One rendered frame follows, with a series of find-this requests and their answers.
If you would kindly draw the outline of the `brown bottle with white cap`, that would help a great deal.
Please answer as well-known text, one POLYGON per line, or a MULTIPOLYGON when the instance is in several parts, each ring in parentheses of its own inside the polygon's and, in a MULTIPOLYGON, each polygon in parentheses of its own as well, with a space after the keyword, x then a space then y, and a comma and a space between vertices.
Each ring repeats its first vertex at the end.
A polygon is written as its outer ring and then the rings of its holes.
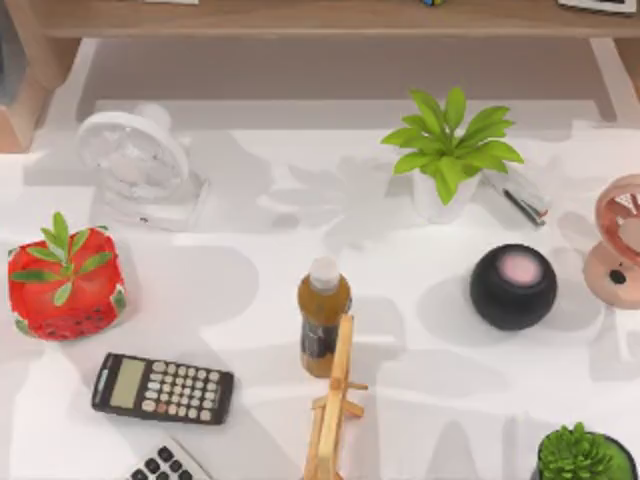
POLYGON ((340 320, 351 310, 349 282, 328 256, 313 260, 297 291, 302 319, 300 356, 303 368, 316 378, 331 374, 340 320))

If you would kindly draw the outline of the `green plant in white pot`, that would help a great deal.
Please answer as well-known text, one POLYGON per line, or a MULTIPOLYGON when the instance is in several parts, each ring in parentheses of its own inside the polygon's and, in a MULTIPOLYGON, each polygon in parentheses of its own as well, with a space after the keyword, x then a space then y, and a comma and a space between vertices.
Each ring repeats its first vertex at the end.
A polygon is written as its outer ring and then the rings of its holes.
POLYGON ((466 120, 467 97, 459 87, 443 103, 431 94, 412 89, 417 112, 402 118, 403 125, 381 143, 404 151, 393 174, 410 175, 417 213, 431 224, 456 220, 468 205, 484 172, 507 174, 510 164, 524 158, 506 141, 514 125, 510 108, 494 105, 466 120))

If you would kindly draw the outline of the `wooden stand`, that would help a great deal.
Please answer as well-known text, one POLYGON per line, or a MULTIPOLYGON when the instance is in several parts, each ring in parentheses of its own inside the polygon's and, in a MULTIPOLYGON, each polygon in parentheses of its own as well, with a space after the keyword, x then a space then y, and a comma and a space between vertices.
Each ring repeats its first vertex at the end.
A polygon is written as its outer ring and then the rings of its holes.
POLYGON ((350 381, 354 319, 340 320, 328 392, 312 402, 312 428, 303 480, 344 480, 338 472, 339 444, 344 419, 361 418, 364 407, 347 398, 348 391, 366 391, 368 386, 350 381))

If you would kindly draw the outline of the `black round speaker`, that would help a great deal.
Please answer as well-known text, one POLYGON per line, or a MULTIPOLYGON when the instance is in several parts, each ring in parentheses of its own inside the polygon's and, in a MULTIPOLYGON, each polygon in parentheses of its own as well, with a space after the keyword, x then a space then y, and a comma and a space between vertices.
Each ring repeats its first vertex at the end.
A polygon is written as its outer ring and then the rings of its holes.
POLYGON ((558 281, 549 260, 523 244, 504 244, 488 251, 474 266, 471 303, 486 323, 501 331, 521 331, 552 310, 558 281))

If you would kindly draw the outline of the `white stapler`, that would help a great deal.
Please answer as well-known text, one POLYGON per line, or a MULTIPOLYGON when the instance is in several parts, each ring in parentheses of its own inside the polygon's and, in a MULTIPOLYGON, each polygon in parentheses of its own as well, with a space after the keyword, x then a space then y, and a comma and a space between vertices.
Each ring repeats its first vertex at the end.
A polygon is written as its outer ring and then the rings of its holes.
POLYGON ((525 175, 516 170, 509 170, 507 173, 487 170, 483 173, 483 177, 535 227, 546 224, 550 200, 525 175))

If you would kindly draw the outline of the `white desk fan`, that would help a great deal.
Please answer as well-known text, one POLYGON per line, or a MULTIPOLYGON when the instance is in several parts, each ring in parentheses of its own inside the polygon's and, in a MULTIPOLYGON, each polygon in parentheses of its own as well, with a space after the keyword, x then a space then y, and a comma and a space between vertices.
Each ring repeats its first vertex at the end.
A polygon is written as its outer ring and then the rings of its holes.
POLYGON ((96 112, 76 134, 77 152, 96 170, 105 207, 123 221, 174 232, 191 230, 209 189, 190 164, 189 147, 174 134, 168 110, 155 103, 96 112))

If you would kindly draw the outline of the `wooden shelf unit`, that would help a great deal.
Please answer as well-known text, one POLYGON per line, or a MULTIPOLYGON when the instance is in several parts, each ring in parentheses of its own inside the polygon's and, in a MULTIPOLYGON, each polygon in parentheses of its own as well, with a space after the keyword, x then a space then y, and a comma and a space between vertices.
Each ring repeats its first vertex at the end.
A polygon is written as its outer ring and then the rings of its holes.
POLYGON ((332 98, 373 90, 361 64, 390 64, 402 44, 443 50, 609 38, 640 104, 640 0, 635 14, 589 13, 556 0, 0 0, 46 93, 67 79, 84 40, 116 50, 101 72, 105 89, 125 98, 332 98))

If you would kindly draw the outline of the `red watermelon plant pot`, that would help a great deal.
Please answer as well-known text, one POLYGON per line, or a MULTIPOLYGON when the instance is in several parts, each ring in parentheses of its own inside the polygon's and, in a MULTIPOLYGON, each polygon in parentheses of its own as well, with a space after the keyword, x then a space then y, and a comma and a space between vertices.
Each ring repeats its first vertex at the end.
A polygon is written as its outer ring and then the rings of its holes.
POLYGON ((64 215, 52 215, 38 241, 8 251, 8 299, 22 334, 70 341, 97 334, 127 307, 124 276, 109 229, 71 232, 64 215))

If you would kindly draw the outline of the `white calculator with black keys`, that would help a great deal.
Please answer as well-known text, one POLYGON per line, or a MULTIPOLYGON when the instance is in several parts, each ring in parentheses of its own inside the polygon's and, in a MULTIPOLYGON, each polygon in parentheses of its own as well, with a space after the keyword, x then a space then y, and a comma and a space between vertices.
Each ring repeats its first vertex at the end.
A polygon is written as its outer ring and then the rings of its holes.
POLYGON ((121 480, 214 480, 198 461, 170 437, 154 445, 121 480))

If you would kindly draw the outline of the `pink desk fan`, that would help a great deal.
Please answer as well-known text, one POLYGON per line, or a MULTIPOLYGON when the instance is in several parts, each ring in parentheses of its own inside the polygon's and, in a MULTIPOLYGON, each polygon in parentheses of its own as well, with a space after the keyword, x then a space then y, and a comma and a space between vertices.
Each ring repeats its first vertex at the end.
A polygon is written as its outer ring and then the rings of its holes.
POLYGON ((640 310, 640 174, 612 181, 594 213, 600 241, 584 262, 586 285, 607 305, 640 310))

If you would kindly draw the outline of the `green succulent in black pot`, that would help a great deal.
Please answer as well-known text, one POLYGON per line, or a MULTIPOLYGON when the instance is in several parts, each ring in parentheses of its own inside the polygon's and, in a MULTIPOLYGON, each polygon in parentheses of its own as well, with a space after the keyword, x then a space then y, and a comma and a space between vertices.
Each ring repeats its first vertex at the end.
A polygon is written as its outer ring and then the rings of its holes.
POLYGON ((531 480, 640 480, 640 468, 620 441, 577 422, 540 441, 531 480))

